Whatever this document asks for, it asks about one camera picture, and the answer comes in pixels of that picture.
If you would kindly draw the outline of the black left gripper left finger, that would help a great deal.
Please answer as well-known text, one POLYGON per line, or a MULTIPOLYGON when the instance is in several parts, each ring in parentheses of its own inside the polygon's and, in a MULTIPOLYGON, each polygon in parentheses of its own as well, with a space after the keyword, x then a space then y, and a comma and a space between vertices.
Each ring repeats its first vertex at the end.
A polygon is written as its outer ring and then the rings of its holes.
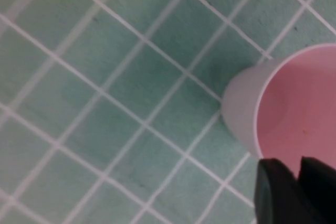
POLYGON ((260 159, 254 194, 257 223, 325 223, 294 174, 281 161, 260 159))

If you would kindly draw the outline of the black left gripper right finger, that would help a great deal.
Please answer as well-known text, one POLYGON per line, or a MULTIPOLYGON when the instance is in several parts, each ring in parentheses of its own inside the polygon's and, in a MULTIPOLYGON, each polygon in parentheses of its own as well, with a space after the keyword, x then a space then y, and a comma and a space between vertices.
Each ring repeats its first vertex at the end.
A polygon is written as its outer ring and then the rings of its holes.
POLYGON ((303 157, 301 188, 327 223, 335 223, 335 169, 313 157, 303 157))

